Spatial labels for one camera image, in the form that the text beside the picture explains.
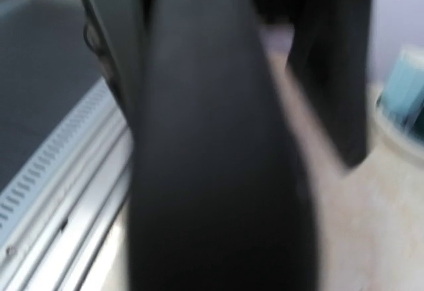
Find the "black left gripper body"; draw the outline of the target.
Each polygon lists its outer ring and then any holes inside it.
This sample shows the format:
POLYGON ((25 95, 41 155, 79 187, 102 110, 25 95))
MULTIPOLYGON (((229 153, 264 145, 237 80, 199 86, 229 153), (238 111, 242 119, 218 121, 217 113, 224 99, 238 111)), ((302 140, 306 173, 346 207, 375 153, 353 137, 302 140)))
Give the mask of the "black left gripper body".
POLYGON ((372 0, 253 0, 268 24, 293 26, 288 64, 343 163, 367 156, 367 53, 372 0))

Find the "black phone case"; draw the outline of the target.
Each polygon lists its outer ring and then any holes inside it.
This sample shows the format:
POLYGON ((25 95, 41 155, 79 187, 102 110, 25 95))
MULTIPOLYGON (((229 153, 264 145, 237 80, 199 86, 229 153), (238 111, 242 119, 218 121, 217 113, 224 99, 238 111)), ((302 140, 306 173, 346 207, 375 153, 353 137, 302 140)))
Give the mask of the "black phone case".
POLYGON ((251 0, 154 0, 130 290, 316 290, 315 208, 251 0))

